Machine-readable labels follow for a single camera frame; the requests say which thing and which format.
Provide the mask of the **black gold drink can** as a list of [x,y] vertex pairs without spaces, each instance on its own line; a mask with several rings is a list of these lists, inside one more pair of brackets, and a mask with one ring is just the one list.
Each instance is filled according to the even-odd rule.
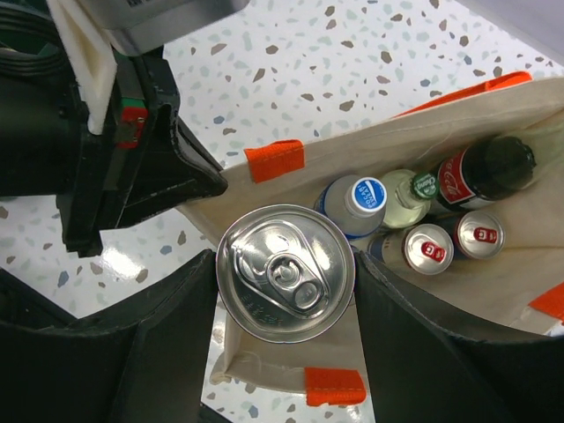
[[237,219],[217,247],[216,276],[227,312],[248,334],[272,344],[322,335],[353,296],[352,247],[326,216],[274,204]]

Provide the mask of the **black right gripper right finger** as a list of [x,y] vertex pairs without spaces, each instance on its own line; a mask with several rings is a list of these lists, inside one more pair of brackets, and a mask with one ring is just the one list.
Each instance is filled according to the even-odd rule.
[[561,422],[563,339],[487,321],[359,250],[355,301],[379,422]]

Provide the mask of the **silver blue energy can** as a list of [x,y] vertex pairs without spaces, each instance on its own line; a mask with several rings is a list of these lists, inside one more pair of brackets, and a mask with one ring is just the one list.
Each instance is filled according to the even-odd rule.
[[376,236],[367,252],[394,272],[434,276],[454,258],[450,235],[435,224],[421,224]]
[[503,250],[506,231],[492,213],[469,211],[440,216],[435,224],[442,227],[453,241],[455,260],[487,260]]

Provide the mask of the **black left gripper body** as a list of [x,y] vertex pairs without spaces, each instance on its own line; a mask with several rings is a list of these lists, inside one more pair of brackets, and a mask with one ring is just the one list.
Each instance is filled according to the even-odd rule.
[[54,196],[66,249],[97,256],[101,232],[121,229],[157,114],[164,106],[178,113],[164,49],[114,52],[117,72],[103,131],[94,135],[54,20],[3,4],[1,36],[1,194]]

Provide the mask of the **dark cola glass bottle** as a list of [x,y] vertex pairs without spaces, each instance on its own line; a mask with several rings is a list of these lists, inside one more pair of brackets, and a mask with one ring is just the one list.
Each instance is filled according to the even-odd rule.
[[439,193],[432,215],[473,211],[511,197],[532,181],[537,163],[520,138],[481,140],[434,168]]

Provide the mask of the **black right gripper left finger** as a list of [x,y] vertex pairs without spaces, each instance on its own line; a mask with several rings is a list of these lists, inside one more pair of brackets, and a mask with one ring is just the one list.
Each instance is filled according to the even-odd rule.
[[2,421],[217,421],[201,400],[216,301],[208,249],[83,318],[3,272]]

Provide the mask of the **beige canvas bag orange handles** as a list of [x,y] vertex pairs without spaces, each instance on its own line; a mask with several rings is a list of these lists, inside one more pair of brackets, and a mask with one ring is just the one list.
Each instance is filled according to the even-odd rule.
[[[551,305],[563,287],[563,81],[544,78],[512,85],[310,144],[278,142],[256,159],[222,172],[217,196],[183,204],[182,212],[216,248],[239,218],[261,207],[296,204],[314,210],[336,179],[376,179],[399,167],[428,170],[481,140],[520,138],[537,163],[532,181],[486,206],[501,220],[505,246],[490,260],[453,261],[434,276],[394,272],[467,313],[509,328],[551,337]],[[371,398],[355,301],[322,335],[297,344],[272,344],[243,330],[227,312],[224,351],[214,383],[239,379],[300,392],[311,405],[357,404]]]

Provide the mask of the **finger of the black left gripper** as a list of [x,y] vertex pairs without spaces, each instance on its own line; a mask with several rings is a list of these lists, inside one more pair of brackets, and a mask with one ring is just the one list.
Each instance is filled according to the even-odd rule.
[[118,226],[134,226],[185,202],[223,194],[228,183],[221,170],[177,111],[162,107]]

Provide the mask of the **clear green-cap glass bottle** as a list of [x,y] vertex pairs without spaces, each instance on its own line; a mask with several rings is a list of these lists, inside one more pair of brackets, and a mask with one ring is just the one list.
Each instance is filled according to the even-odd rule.
[[404,229],[420,222],[439,192],[437,177],[409,169],[388,172],[381,178],[387,190],[383,230]]

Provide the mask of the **blue label water bottle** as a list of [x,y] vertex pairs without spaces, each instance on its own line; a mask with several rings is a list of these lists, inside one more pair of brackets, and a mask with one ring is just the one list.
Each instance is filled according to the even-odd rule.
[[314,210],[336,224],[348,240],[357,240],[381,227],[387,200],[380,180],[350,174],[328,185],[316,199]]

